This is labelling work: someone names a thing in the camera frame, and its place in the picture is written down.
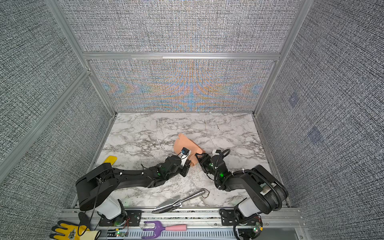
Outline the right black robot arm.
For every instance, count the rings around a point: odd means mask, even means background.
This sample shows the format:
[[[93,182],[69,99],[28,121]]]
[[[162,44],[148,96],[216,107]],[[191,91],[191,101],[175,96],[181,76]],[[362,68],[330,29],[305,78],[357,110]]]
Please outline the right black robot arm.
[[[289,193],[284,185],[278,181],[263,166],[257,165],[252,169],[230,172],[225,163],[225,157],[231,150],[217,150],[210,156],[207,153],[195,154],[203,172],[213,176],[212,180],[218,190],[231,192],[245,190],[248,198],[234,207],[231,221],[248,222],[252,215],[270,214],[283,207],[283,201]]]

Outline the pink paper box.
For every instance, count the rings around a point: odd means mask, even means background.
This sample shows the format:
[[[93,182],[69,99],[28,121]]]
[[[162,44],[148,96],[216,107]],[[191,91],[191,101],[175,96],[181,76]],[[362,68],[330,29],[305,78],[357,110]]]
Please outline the pink paper box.
[[[188,139],[184,134],[179,134],[174,144],[174,152],[179,154],[183,148],[186,148],[190,151],[190,155],[187,157],[187,159],[191,161],[191,165],[194,166],[198,164],[199,162],[195,154],[203,154],[204,150],[200,148],[195,142]]]

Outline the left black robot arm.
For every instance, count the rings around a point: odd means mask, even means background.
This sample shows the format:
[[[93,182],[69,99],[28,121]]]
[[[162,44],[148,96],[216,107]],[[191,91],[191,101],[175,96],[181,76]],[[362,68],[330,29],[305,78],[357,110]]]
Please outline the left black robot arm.
[[[142,170],[121,170],[110,163],[101,164],[76,182],[80,210],[97,212],[111,226],[124,225],[129,217],[123,203],[110,194],[124,188],[156,188],[178,174],[185,177],[191,164],[189,154],[190,150],[182,148],[178,155]]]

